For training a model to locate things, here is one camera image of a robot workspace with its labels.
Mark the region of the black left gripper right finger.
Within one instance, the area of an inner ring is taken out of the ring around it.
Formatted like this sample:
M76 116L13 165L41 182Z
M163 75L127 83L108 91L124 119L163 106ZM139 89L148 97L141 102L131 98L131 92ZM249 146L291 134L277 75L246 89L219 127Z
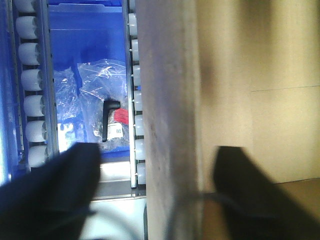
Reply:
M213 182L233 240L320 238L320 222L272 183L241 147L218 148Z

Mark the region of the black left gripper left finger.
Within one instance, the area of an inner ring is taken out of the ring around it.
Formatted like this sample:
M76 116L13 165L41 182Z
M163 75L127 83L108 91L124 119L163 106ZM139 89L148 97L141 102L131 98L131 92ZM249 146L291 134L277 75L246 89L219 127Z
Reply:
M77 143L0 187L2 240L77 240L100 180L96 143Z

